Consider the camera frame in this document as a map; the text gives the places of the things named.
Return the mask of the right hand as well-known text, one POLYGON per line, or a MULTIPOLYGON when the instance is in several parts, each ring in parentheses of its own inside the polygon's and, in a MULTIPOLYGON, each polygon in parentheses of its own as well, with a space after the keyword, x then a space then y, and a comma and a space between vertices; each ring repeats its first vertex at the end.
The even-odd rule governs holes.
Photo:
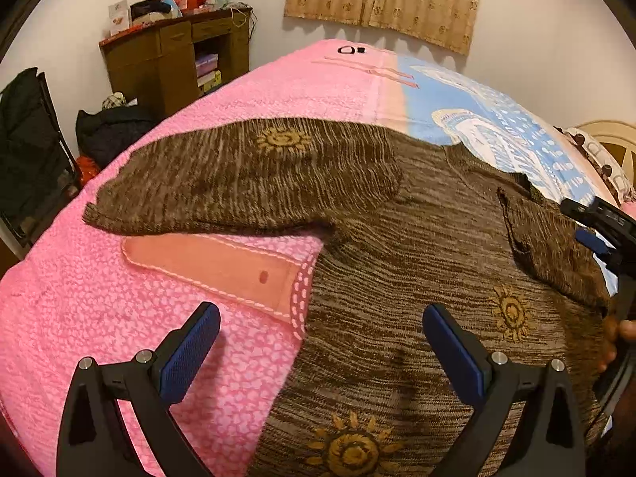
POLYGON ((607 316, 604 320, 604 339, 601 342, 598 369, 604 372, 609 364, 616 360, 618 341, 634 343, 636 339, 636 322, 632 320, 619 321, 616 316, 607 316))

